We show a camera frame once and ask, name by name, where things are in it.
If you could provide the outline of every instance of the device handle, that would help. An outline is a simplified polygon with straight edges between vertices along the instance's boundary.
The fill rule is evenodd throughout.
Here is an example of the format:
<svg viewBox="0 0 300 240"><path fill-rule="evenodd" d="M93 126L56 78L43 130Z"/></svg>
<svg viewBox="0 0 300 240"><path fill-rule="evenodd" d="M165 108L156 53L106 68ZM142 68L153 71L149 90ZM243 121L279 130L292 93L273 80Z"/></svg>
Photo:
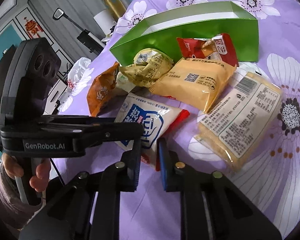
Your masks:
<svg viewBox="0 0 300 240"><path fill-rule="evenodd" d="M35 175L35 169L42 161L41 158L16 157L18 164L23 168L24 175L16 177L16 184L20 194L20 200L24 204L37 206L41 203L42 193L38 193L30 186L30 179Z"/></svg>

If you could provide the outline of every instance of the silver bolt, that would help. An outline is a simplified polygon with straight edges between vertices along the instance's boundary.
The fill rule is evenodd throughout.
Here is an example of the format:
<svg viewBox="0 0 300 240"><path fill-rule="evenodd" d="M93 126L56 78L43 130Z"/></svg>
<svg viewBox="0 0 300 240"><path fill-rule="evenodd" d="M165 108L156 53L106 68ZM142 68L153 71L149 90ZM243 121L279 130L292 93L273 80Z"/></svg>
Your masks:
<svg viewBox="0 0 300 240"><path fill-rule="evenodd" d="M125 163L124 162L116 162L114 164L114 166L117 168L117 169L120 169L120 168L123 168L125 166Z"/></svg>
<svg viewBox="0 0 300 240"><path fill-rule="evenodd" d="M88 174L86 171L82 171L79 173L78 178L79 179L85 179L86 177L88 177Z"/></svg>
<svg viewBox="0 0 300 240"><path fill-rule="evenodd" d="M216 179L221 179L223 175L220 171L214 171L212 173L212 176L215 177Z"/></svg>
<svg viewBox="0 0 300 240"><path fill-rule="evenodd" d="M178 168L178 169L183 169L186 165L183 163L183 162L177 162L175 164L175 166Z"/></svg>

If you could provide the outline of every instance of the purple tablecloth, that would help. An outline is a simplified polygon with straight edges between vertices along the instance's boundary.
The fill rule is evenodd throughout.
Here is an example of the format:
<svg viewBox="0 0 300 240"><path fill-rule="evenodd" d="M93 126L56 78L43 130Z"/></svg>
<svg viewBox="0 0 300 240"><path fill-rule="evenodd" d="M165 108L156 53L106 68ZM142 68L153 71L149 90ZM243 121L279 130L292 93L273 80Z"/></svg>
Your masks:
<svg viewBox="0 0 300 240"><path fill-rule="evenodd" d="M115 62L109 48L133 25L145 17L179 6L220 0L133 0L119 20L112 39L91 63L77 84L61 114L88 115L86 95L93 79ZM300 220L300 4L297 0L231 0L255 15L259 21L259 62L240 63L231 80L235 85L247 71L256 71L282 87L281 113L263 143L237 174L198 142L196 123L202 113L189 105L149 95L154 100L190 111L187 122L169 136L171 150L199 171L222 170L286 237ZM104 116L116 116L124 98L112 101ZM106 143L87 150L85 157L58 159L56 165L65 182L79 171L102 171L118 161L122 149ZM177 193L165 193L160 173L141 164L135 193L122 193L120 239L180 239L180 204Z"/></svg>

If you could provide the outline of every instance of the pink sleeve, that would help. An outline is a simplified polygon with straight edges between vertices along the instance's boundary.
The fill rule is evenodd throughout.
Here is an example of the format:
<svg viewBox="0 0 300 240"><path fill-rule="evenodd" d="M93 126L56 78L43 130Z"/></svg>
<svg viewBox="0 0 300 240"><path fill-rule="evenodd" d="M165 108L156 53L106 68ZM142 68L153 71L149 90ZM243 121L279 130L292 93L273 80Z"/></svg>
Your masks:
<svg viewBox="0 0 300 240"><path fill-rule="evenodd" d="M0 218L13 228L22 228L38 211L42 204L30 206L20 201L17 190L13 189L3 166L0 167Z"/></svg>

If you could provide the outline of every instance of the open green box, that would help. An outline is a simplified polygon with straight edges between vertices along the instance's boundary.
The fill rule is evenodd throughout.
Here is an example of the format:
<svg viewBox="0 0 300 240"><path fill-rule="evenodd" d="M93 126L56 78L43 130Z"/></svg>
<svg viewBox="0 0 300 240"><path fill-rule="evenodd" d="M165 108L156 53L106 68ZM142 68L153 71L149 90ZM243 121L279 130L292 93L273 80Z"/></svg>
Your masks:
<svg viewBox="0 0 300 240"><path fill-rule="evenodd" d="M142 49L162 51L175 62L181 57L176 38L212 38L228 33L239 61L258 61L258 20L230 1L183 6L143 19L110 49L123 66Z"/></svg>

